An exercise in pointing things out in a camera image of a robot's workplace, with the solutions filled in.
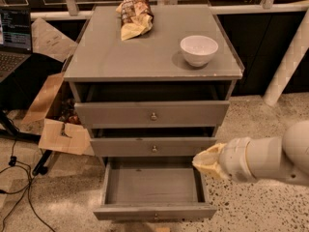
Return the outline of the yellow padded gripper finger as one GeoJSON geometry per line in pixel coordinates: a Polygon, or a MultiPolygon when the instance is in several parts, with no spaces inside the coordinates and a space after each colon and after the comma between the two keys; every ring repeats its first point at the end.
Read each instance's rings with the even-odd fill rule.
{"type": "Polygon", "coordinates": [[[217,143],[197,154],[193,158],[193,166],[206,176],[213,177],[214,179],[226,179],[227,175],[219,164],[219,157],[223,147],[223,143],[217,143]]]}

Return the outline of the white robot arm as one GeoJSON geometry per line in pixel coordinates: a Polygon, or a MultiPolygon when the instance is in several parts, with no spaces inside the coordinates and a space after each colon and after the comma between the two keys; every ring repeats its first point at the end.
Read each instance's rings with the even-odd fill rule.
{"type": "Polygon", "coordinates": [[[238,183],[269,179],[309,186],[309,121],[289,127],[282,137],[234,138],[197,154],[193,166],[202,174],[238,183]]]}

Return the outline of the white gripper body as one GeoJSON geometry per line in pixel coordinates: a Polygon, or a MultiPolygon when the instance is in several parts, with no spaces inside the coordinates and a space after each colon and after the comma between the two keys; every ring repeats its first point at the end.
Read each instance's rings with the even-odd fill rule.
{"type": "Polygon", "coordinates": [[[250,138],[235,138],[228,142],[221,150],[219,164],[227,176],[238,183],[254,183],[256,179],[251,173],[246,151],[250,138]]]}

